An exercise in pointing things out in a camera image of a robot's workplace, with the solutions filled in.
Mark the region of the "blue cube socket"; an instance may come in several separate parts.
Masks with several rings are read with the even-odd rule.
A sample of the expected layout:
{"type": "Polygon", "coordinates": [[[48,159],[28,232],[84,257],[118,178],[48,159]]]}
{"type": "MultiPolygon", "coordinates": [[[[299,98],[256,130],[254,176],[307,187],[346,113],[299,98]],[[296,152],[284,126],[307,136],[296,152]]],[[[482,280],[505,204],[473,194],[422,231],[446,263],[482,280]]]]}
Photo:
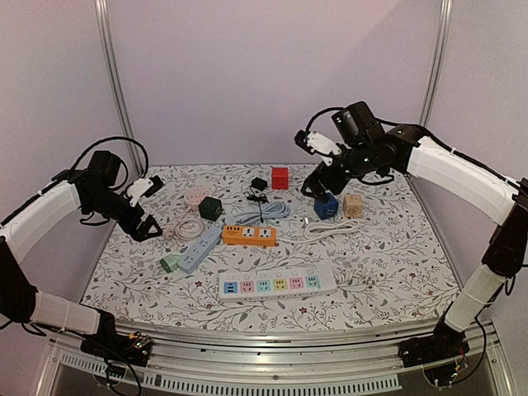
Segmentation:
{"type": "Polygon", "coordinates": [[[335,196],[327,192],[323,198],[314,201],[313,210],[321,219],[331,219],[337,215],[339,203],[335,196]]]}

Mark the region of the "beige cube socket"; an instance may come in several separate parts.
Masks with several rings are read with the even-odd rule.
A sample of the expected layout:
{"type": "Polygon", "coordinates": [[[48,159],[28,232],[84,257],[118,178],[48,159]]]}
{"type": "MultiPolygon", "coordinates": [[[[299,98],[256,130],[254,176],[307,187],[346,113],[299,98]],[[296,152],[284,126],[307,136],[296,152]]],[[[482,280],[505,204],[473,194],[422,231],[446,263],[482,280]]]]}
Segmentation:
{"type": "Polygon", "coordinates": [[[363,217],[363,200],[360,195],[346,194],[342,202],[343,215],[348,219],[363,217]]]}

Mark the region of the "white multicolour power strip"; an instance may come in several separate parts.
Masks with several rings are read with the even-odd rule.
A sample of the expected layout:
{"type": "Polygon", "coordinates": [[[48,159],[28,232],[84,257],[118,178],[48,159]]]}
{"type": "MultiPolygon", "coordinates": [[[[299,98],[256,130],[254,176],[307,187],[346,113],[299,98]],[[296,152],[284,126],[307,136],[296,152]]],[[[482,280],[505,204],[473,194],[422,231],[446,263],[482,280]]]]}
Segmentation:
{"type": "Polygon", "coordinates": [[[324,263],[318,266],[223,272],[219,274],[218,300],[223,303],[264,302],[331,295],[354,276],[324,263]]]}

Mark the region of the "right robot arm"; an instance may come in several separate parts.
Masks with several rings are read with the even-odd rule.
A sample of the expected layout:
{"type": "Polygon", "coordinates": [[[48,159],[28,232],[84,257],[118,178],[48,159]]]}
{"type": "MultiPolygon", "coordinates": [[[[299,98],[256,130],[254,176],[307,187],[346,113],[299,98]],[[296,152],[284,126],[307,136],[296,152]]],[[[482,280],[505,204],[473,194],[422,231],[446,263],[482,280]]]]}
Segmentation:
{"type": "Polygon", "coordinates": [[[469,350],[465,331],[490,307],[505,284],[525,266],[527,180],[515,181],[442,142],[426,127],[376,117],[359,101],[313,115],[294,137],[320,164],[301,192],[317,202],[337,195],[355,179],[395,171],[447,191],[485,215],[496,228],[480,264],[438,319],[432,334],[398,346],[403,365],[412,367],[460,356],[469,350]]]}

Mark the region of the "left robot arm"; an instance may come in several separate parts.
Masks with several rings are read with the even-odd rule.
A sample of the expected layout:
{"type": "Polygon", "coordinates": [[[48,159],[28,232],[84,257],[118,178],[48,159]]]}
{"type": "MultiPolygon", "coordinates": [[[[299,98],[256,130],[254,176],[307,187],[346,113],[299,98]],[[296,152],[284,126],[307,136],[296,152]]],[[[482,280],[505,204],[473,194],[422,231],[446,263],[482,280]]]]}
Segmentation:
{"type": "Polygon", "coordinates": [[[152,348],[149,336],[139,331],[120,335],[112,313],[38,290],[21,269],[30,250],[76,211],[114,220],[135,242],[162,235],[156,219],[139,204],[163,187],[162,180],[142,176],[119,193],[115,183],[120,165],[113,153],[96,151],[87,168],[62,171],[2,222],[1,314],[8,323],[71,332],[82,338],[81,350],[87,354],[145,367],[152,348]]]}

